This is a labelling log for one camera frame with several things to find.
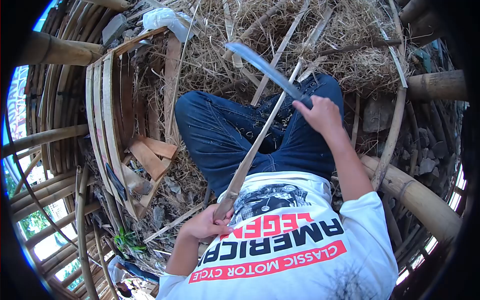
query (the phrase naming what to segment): plastic bag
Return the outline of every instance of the plastic bag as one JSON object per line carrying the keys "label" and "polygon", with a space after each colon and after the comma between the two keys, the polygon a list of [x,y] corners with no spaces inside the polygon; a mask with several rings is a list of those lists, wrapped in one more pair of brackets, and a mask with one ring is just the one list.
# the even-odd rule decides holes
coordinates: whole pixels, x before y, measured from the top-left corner
{"label": "plastic bag", "polygon": [[[190,17],[182,12],[177,13],[180,17],[184,18],[188,22],[191,22]],[[191,39],[193,32],[190,30],[190,34],[187,38],[188,28],[183,26],[182,23],[175,16],[175,12],[170,8],[157,8],[144,14],[144,28],[145,29],[157,29],[163,26],[167,26],[180,42],[185,43]]]}

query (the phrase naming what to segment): white t-shirt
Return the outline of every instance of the white t-shirt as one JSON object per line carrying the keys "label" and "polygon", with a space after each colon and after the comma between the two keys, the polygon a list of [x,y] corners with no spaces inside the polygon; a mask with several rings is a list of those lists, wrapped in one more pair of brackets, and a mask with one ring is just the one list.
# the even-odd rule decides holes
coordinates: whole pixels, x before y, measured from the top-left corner
{"label": "white t-shirt", "polygon": [[112,278],[113,284],[119,283],[123,280],[125,276],[125,271],[118,269],[115,264],[120,263],[123,265],[125,261],[118,255],[116,255],[110,263],[108,264],[108,273],[110,274],[110,278]]}
{"label": "white t-shirt", "polygon": [[161,276],[156,299],[388,299],[398,268],[377,193],[345,202],[342,220],[331,201],[310,173],[248,176],[235,230],[189,276]]}

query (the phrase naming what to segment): blue jeans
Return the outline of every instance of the blue jeans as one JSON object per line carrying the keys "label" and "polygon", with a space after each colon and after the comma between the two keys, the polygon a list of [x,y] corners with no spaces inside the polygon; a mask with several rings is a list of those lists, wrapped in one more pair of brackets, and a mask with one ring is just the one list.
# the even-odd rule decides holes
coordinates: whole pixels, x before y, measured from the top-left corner
{"label": "blue jeans", "polygon": [[[330,98],[343,119],[343,97],[334,78],[326,74],[310,76],[299,89],[310,96]],[[180,134],[217,197],[227,189],[279,96],[263,99],[257,108],[198,91],[178,99],[175,117]],[[322,135],[292,107],[292,101],[286,97],[248,175],[302,171],[330,180],[335,168],[332,153]]]}
{"label": "blue jeans", "polygon": [[140,268],[136,264],[124,262],[123,266],[138,278],[155,282],[157,284],[159,283],[160,278],[157,275],[140,270]]}

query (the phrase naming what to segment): person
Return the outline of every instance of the person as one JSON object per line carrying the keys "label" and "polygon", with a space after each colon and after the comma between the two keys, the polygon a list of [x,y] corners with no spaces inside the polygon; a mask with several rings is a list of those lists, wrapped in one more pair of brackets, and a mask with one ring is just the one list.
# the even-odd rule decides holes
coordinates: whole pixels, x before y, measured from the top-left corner
{"label": "person", "polygon": [[[343,128],[338,82],[318,74],[299,88],[312,109],[285,99],[233,209],[214,220],[219,204],[210,205],[181,227],[157,299],[389,298],[398,268],[381,200]],[[218,202],[277,99],[259,108],[203,92],[178,99],[179,132]]]}
{"label": "person", "polygon": [[112,283],[117,287],[120,294],[122,294],[122,296],[126,298],[130,298],[132,296],[132,291],[129,289],[126,283],[123,282],[123,279],[127,273],[133,277],[137,277],[158,284],[157,275],[140,270],[137,265],[123,260],[118,255],[116,255],[110,261],[110,263],[108,263],[108,273],[110,274]]}

